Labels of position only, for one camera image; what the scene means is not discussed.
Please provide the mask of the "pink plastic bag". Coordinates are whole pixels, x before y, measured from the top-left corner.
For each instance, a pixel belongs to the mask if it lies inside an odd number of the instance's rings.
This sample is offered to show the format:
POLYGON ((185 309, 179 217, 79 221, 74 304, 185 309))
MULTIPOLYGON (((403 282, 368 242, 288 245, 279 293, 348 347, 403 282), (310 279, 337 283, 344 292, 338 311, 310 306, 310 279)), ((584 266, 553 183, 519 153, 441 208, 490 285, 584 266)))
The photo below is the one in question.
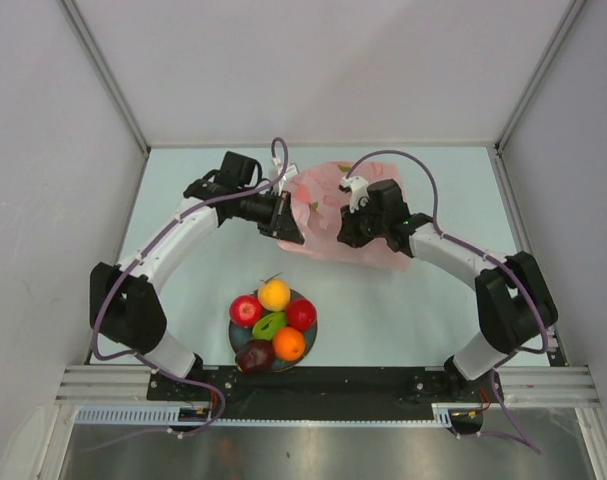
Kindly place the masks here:
POLYGON ((302 245, 280 240, 279 248, 312 260, 346 262, 367 267, 405 271, 410 258, 389 249, 383 239, 375 239, 354 249, 340 243, 340 209, 350 196, 339 190, 339 183, 352 165, 334 161, 314 166, 290 179, 285 189, 291 193, 292 216, 304 237, 302 245))

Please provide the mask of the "orange fake fruit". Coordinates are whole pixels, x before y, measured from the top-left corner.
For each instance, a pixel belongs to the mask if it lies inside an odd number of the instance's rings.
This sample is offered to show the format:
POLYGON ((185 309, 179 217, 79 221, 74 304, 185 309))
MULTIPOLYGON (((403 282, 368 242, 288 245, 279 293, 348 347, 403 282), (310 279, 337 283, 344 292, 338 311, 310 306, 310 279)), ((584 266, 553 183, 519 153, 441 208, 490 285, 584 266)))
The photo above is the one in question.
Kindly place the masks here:
POLYGON ((283 311, 290 302, 291 290, 286 282, 271 279, 258 289, 257 298, 264 309, 272 312, 283 311))

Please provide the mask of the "red fake pomegranate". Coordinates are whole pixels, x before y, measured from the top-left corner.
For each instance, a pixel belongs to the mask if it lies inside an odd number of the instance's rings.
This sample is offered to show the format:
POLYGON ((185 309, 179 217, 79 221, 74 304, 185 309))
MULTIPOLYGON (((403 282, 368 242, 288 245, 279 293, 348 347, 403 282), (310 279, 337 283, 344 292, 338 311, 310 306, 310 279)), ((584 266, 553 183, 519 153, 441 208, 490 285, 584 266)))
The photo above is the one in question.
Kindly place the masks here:
POLYGON ((317 323, 317 310, 305 298, 291 301, 285 308, 285 315, 287 324, 300 332, 308 331, 317 323))

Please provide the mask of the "red fake apple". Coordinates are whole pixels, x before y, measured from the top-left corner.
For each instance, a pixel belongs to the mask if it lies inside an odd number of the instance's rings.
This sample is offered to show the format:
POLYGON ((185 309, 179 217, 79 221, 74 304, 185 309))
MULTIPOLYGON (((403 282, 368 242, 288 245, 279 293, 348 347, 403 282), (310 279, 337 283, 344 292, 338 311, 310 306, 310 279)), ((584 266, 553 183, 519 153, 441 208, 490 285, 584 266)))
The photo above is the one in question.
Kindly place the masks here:
POLYGON ((233 324, 241 328, 253 327, 262 317, 263 307, 257 298, 242 295, 232 301, 229 315, 233 324))

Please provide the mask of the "green fake star fruit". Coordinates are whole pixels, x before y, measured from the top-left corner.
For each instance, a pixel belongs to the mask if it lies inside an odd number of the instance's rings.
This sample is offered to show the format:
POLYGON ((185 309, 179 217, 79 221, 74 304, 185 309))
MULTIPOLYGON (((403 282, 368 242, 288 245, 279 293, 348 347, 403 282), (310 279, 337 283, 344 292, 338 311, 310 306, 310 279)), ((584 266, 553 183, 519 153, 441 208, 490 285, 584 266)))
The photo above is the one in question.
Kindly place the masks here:
POLYGON ((252 328, 252 336, 257 340, 271 341, 276 333, 287 326, 284 312, 272 312, 262 317, 252 328))

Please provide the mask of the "orange fake tangerine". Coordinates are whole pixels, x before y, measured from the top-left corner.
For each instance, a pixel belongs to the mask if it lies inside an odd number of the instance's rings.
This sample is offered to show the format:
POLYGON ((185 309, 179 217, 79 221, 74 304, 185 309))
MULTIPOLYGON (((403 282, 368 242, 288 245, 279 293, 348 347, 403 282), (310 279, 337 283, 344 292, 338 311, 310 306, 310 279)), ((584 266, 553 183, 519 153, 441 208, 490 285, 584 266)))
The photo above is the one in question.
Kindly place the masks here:
POLYGON ((292 327, 278 330, 272 338, 272 345, 276 357, 285 362, 298 361, 306 350, 303 334, 292 327))

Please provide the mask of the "dark blue ceramic plate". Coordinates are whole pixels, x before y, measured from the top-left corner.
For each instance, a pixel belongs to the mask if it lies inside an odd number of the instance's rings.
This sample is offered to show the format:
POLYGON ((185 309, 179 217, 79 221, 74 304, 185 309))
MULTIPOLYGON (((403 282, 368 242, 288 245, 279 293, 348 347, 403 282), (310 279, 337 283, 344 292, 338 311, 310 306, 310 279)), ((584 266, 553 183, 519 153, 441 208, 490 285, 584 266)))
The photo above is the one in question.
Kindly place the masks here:
MULTIPOLYGON (((293 301, 293 300, 295 300, 295 299, 297 299, 297 298, 305 298, 305 299, 307 299, 306 297, 304 297, 303 295, 301 295, 299 292, 297 292, 297 291, 295 291, 295 290, 293 290, 291 288, 290 288, 290 290, 291 290, 291 299, 290 299, 290 302, 293 301)), ((255 290, 253 293, 246 294, 246 295, 250 295, 250 296, 253 296, 253 297, 257 298, 257 292, 258 292, 258 289, 255 290)), ((272 313, 272 311, 269 311, 269 310, 266 310, 266 309, 263 308, 262 317, 264 317, 264 316, 266 316, 266 315, 268 315, 270 313, 272 313)), ((229 327, 228 327, 228 338, 229 338, 229 342, 230 342, 231 348, 233 349, 233 351, 235 353, 235 356, 236 356, 236 353, 244 345, 246 345, 249 341, 251 341, 251 340, 257 340, 257 339, 254 339, 253 336, 252 336, 252 328, 253 327, 251 327, 251 328, 241 328, 241 327, 238 327, 235 324, 233 324, 232 321, 231 321, 231 319, 230 319, 230 321, 229 321, 229 327)), ((317 315, 317 323, 316 323, 316 325, 314 327, 312 327, 311 329, 309 329, 308 331, 306 331, 306 332, 301 332, 303 334, 304 338, 305 338, 305 341, 306 341, 306 350, 305 350, 304 355, 298 361, 295 361, 295 362, 285 362, 285 361, 282 361, 282 360, 280 360, 280 359, 278 359, 276 357, 275 360, 274 360, 274 363, 272 364, 271 370, 267 371, 267 372, 263 372, 263 373, 282 372, 282 371, 288 370, 288 369, 294 367, 296 364, 298 364, 310 352, 312 346, 315 343, 315 340, 316 340, 316 337, 317 337, 317 331, 318 331, 318 315, 317 315)))

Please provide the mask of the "dark red fake plum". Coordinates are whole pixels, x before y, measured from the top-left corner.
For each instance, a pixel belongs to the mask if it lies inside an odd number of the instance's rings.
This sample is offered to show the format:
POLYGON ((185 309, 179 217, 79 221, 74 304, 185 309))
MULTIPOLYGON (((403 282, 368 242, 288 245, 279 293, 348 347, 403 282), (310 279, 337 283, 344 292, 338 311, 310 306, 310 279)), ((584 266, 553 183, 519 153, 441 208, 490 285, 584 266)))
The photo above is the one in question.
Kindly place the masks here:
POLYGON ((241 373, 249 375, 270 371, 275 358, 270 341, 251 340, 236 353, 235 362, 241 373))

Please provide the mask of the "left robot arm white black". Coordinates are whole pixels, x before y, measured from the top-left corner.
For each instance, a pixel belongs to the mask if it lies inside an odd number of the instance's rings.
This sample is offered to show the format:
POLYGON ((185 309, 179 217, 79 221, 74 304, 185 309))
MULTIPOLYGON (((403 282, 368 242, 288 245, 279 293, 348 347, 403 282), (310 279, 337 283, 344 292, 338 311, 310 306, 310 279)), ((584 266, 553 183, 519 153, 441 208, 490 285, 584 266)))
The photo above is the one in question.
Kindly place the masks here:
POLYGON ((197 242, 226 220, 256 224, 267 237, 302 244, 285 184, 298 173, 286 154, 273 155, 276 176, 263 177, 261 164, 227 152, 219 168, 192 182, 169 221, 132 255, 115 265, 97 264, 90 274, 92 352, 102 361, 101 337, 123 346, 124 354, 165 371, 180 398, 197 397, 204 387, 201 358, 169 331, 160 293, 197 242))

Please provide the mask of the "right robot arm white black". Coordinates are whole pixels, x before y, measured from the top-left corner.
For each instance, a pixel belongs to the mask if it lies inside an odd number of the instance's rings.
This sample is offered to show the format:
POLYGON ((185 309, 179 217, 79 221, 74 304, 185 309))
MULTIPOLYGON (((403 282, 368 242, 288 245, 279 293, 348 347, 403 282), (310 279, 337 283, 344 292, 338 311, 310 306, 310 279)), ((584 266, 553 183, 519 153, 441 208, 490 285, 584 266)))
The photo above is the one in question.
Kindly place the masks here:
POLYGON ((444 388, 452 399, 469 400, 480 379, 535 336, 549 341, 558 309, 531 254, 488 253, 440 231, 431 216, 410 212, 394 180, 343 178, 339 188, 350 199, 341 209, 338 242, 362 248, 382 239, 390 250, 438 267, 475 293, 479 331, 444 364, 444 388))

